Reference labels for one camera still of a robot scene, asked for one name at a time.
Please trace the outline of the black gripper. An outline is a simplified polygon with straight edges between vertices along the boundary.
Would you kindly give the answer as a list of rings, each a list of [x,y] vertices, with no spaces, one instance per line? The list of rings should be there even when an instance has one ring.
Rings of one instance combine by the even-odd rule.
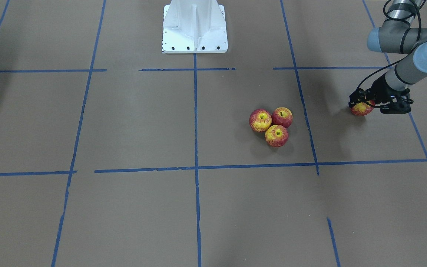
[[[384,74],[373,82],[371,88],[355,89],[349,95],[348,106],[352,109],[357,104],[363,103],[365,109],[374,109],[375,106],[385,105],[399,96],[408,96],[408,86],[401,83],[400,80],[398,84],[390,85]]]

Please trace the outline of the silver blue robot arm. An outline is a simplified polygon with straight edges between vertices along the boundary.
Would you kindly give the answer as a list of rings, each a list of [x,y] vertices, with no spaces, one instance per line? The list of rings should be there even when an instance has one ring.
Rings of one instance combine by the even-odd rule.
[[[384,4],[386,19],[381,27],[368,36],[370,51],[404,55],[403,59],[385,66],[385,74],[377,78],[369,89],[359,86],[349,96],[350,110],[359,116],[373,109],[383,114],[406,114],[413,100],[410,86],[427,77],[427,28],[421,25],[423,0],[392,0]]]

